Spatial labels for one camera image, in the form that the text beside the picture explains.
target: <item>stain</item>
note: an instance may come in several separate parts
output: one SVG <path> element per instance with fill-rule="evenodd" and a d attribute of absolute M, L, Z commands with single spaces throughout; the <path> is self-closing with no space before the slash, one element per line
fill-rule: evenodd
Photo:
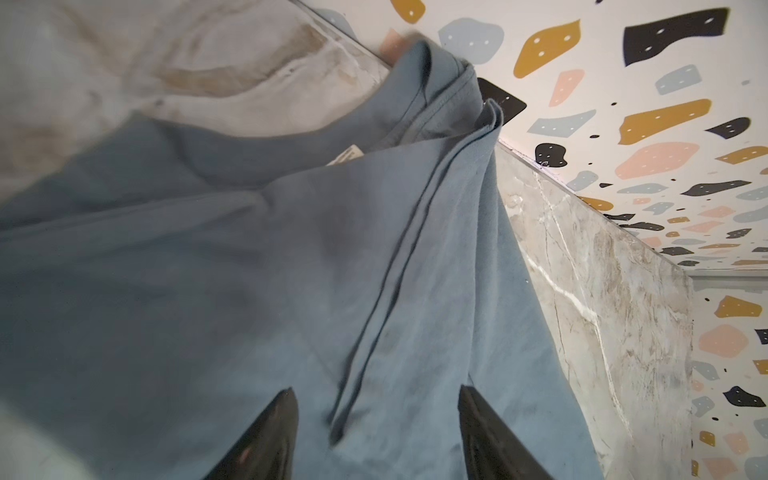
<path fill-rule="evenodd" d="M 296 33 L 268 58 L 204 70 L 163 68 L 156 72 L 155 76 L 163 82 L 167 93 L 231 97 L 256 87 L 290 62 L 314 55 L 327 41 L 325 36 L 310 25 L 301 25 Z"/>

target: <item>patterned wall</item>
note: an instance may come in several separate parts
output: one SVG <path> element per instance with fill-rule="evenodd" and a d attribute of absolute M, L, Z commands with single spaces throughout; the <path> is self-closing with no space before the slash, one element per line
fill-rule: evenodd
<path fill-rule="evenodd" d="M 683 268 L 768 268 L 768 2 L 305 1 L 389 62 L 419 32 L 475 64 L 527 104 L 502 143 Z"/>
<path fill-rule="evenodd" d="M 768 478 L 768 293 L 694 294 L 692 474 Z"/>

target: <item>black shape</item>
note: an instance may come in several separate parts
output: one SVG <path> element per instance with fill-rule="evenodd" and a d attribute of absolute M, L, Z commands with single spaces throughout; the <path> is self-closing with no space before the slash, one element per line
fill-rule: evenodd
<path fill-rule="evenodd" d="M 609 220 L 621 220 L 624 222 L 627 222 L 629 220 L 632 220 L 632 217 L 634 217 L 634 214 L 621 214 L 621 215 L 608 215 L 603 214 L 605 217 Z"/>
<path fill-rule="evenodd" d="M 501 88 L 484 78 L 478 78 L 478 86 L 480 87 L 480 96 L 483 101 L 492 98 L 498 106 L 502 108 L 504 124 L 512 118 L 517 117 L 520 112 L 527 107 L 527 104 L 523 100 L 520 100 L 507 91 L 503 91 Z"/>
<path fill-rule="evenodd" d="M 688 37 L 717 37 L 723 34 L 728 8 L 700 10 L 624 29 L 624 65 L 647 60 L 666 47 Z"/>
<path fill-rule="evenodd" d="M 661 253 L 666 253 L 667 255 L 688 255 L 693 252 L 685 247 L 664 247 L 661 249 Z"/>
<path fill-rule="evenodd" d="M 741 238 L 744 235 L 747 235 L 751 230 L 752 230 L 751 228 L 742 228 L 741 230 L 734 230 L 733 232 L 728 232 L 728 237 L 726 238 Z"/>
<path fill-rule="evenodd" d="M 715 135 L 720 135 L 726 140 L 728 138 L 736 137 L 738 134 L 744 133 L 744 131 L 750 127 L 749 117 L 738 117 L 731 121 L 727 121 L 724 124 L 719 124 L 716 127 L 708 128 L 705 131 L 712 132 Z"/>
<path fill-rule="evenodd" d="M 655 223 L 648 223 L 648 222 L 637 222 L 633 223 L 631 225 L 619 225 L 619 227 L 622 228 L 641 228 L 643 230 L 653 230 L 654 232 L 657 232 L 659 230 L 663 230 L 664 227 L 661 225 L 656 225 Z"/>
<path fill-rule="evenodd" d="M 558 144 L 539 144 L 536 145 L 536 163 L 542 167 L 564 167 L 568 165 L 565 161 L 565 147 Z"/>
<path fill-rule="evenodd" d="M 703 195 L 716 194 L 723 190 L 730 190 L 731 188 L 743 187 L 749 185 L 752 182 L 744 180 L 734 180 L 732 182 L 720 182 L 718 184 L 696 184 L 693 185 L 688 191 L 683 192 L 680 195 L 688 195 L 689 197 L 701 197 Z"/>
<path fill-rule="evenodd" d="M 723 392 L 731 405 L 737 407 L 764 407 L 766 403 L 757 395 L 745 392 L 739 386 L 734 386 L 727 392 Z"/>

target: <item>mustard yellow shape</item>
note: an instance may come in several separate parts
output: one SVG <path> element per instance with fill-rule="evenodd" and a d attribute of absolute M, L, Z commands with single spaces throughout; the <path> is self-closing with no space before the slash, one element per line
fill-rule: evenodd
<path fill-rule="evenodd" d="M 581 198 L 587 205 L 594 208 L 595 210 L 599 210 L 601 212 L 605 212 L 610 210 L 614 207 L 614 205 L 606 200 L 599 200 L 597 198 L 590 198 L 590 197 L 579 197 Z"/>
<path fill-rule="evenodd" d="M 525 41 L 513 73 L 523 78 L 571 50 L 581 40 L 580 20 L 537 31 Z"/>
<path fill-rule="evenodd" d="M 728 316 L 760 316 L 763 308 L 757 303 L 747 302 L 735 296 L 726 295 L 720 301 L 720 305 L 715 310 L 717 318 L 726 318 Z"/>
<path fill-rule="evenodd" d="M 392 6 L 395 7 L 395 12 L 400 15 L 400 18 L 408 23 L 416 23 L 421 17 L 424 16 L 424 12 L 427 11 L 426 5 L 419 0 L 390 0 Z"/>
<path fill-rule="evenodd" d="M 722 157 L 717 157 L 716 160 L 724 161 L 727 164 L 735 165 L 741 162 L 752 160 L 753 158 L 762 157 L 768 154 L 768 147 L 747 147 L 741 150 L 732 151 L 729 154 L 725 154 Z M 761 171 L 761 175 L 768 174 L 768 168 Z"/>
<path fill-rule="evenodd" d="M 711 106 L 712 101 L 704 98 L 629 115 L 624 118 L 624 123 L 619 127 L 619 133 L 621 133 L 619 145 L 636 144 L 660 131 L 706 115 Z"/>

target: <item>pink shape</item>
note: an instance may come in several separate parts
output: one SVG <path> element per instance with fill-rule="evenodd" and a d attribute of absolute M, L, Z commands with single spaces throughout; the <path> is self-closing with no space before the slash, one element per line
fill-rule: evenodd
<path fill-rule="evenodd" d="M 720 325 L 699 337 L 699 350 L 723 358 L 737 357 L 749 344 L 741 330 L 731 325 Z"/>
<path fill-rule="evenodd" d="M 382 44 L 379 46 L 379 51 L 382 52 L 382 58 L 385 62 L 394 65 L 402 57 L 402 54 L 408 50 L 409 46 L 410 42 L 390 28 L 386 37 L 382 40 Z"/>
<path fill-rule="evenodd" d="M 725 443 L 727 443 L 730 447 L 730 451 L 736 455 L 747 453 L 750 450 L 750 444 L 746 440 L 746 436 L 743 434 L 743 432 L 723 435 L 723 439 L 725 440 Z"/>
<path fill-rule="evenodd" d="M 728 207 L 718 207 L 713 208 L 712 210 L 707 210 L 706 212 L 701 212 L 699 215 L 702 217 L 713 217 L 713 218 L 722 218 L 727 217 L 728 215 L 734 214 L 736 211 L 733 208 Z"/>
<path fill-rule="evenodd" d="M 661 247 L 661 238 L 659 237 L 641 238 L 640 240 L 643 240 L 651 248 Z"/>
<path fill-rule="evenodd" d="M 730 458 L 704 458 L 702 459 L 707 470 L 710 471 L 710 475 L 714 480 L 723 480 L 726 475 L 737 472 L 738 469 L 733 464 L 733 460 Z"/>
<path fill-rule="evenodd" d="M 557 107 L 576 90 L 581 79 L 584 78 L 584 70 L 567 70 L 560 72 L 558 82 L 554 84 L 550 107 Z"/>
<path fill-rule="evenodd" d="M 616 167 L 616 176 L 627 180 L 674 170 L 685 165 L 698 151 L 698 145 L 682 141 L 648 145 Z"/>
<path fill-rule="evenodd" d="M 696 225 L 685 227 L 683 228 L 683 230 L 688 230 L 690 232 L 706 233 L 712 230 L 714 227 L 717 227 L 718 225 L 722 225 L 722 224 L 723 222 L 717 222 L 715 220 L 712 220 L 711 222 L 697 223 Z"/>

